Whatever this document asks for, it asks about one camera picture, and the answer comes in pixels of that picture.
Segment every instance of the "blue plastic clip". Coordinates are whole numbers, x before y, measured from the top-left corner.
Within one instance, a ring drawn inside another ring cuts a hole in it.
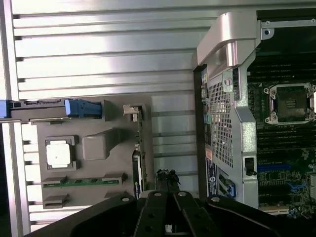
[[[0,119],[7,119],[11,117],[10,101],[0,100]]]
[[[66,115],[69,117],[85,118],[98,117],[102,118],[101,103],[89,102],[81,99],[65,100]]]

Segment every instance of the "perforated metal panel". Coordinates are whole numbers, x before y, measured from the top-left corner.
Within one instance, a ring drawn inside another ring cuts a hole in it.
[[[231,96],[218,82],[208,88],[211,113],[211,146],[213,156],[233,168]]]

